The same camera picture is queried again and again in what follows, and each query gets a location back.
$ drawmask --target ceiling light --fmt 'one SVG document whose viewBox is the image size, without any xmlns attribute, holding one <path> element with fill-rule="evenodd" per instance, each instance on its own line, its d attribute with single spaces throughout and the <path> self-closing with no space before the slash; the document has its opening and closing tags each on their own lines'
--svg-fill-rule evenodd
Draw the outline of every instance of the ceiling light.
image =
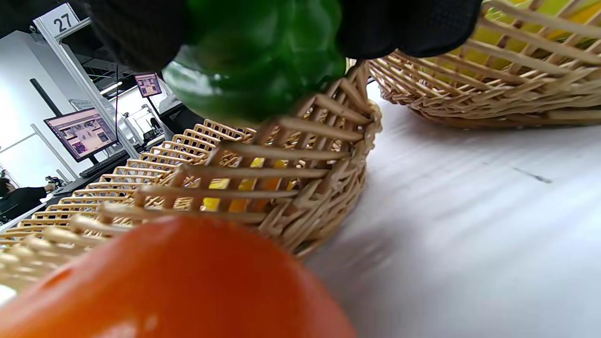
<svg viewBox="0 0 601 338">
<path fill-rule="evenodd" d="M 111 90 L 113 90 L 113 89 L 115 89 L 115 88 L 119 87 L 119 86 L 120 86 L 120 85 L 122 85 L 122 84 L 123 84 L 123 82 L 119 81 L 119 83 L 116 83 L 116 84 L 114 84 L 114 85 L 112 85 L 112 86 L 108 87 L 107 89 L 103 89 L 103 90 L 100 92 L 100 95 L 104 95 L 104 94 L 106 94 L 106 93 L 110 92 Z"/>
</svg>

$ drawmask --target monitor screen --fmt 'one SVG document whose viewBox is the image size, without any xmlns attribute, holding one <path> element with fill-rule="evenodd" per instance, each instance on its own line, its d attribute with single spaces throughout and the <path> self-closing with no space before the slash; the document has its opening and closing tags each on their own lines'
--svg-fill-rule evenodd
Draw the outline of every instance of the monitor screen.
<svg viewBox="0 0 601 338">
<path fill-rule="evenodd" d="M 117 142 L 96 109 L 44 120 L 75 161 L 81 162 Z"/>
<path fill-rule="evenodd" d="M 136 83 L 138 84 L 142 97 L 162 93 L 160 90 L 159 79 L 157 79 L 155 73 L 136 75 Z"/>
</svg>

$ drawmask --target table surface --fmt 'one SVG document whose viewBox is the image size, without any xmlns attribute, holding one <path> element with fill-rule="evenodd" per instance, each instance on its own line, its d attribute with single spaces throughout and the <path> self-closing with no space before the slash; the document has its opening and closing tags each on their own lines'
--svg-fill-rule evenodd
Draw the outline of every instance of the table surface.
<svg viewBox="0 0 601 338">
<path fill-rule="evenodd" d="M 599 337 L 601 127 L 442 128 L 368 90 L 366 190 L 307 263 L 359 337 Z"/>
</svg>

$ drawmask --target green bell pepper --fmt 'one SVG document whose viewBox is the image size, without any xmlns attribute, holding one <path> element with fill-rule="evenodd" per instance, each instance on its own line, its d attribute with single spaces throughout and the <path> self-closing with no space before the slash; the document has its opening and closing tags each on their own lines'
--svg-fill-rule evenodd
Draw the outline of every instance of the green bell pepper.
<svg viewBox="0 0 601 338">
<path fill-rule="evenodd" d="M 187 0 L 189 36 L 163 78 L 198 115 L 256 126 L 342 77 L 338 0 Z"/>
</svg>

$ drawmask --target number sign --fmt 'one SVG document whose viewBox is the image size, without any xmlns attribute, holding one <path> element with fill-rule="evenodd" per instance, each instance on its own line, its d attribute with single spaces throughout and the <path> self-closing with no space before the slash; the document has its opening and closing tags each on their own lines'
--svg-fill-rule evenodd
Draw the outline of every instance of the number sign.
<svg viewBox="0 0 601 338">
<path fill-rule="evenodd" d="M 79 18 L 75 15 L 75 12 L 69 3 L 62 4 L 42 15 L 41 20 L 44 23 L 44 26 L 50 30 L 53 37 L 68 31 L 79 22 Z"/>
</svg>

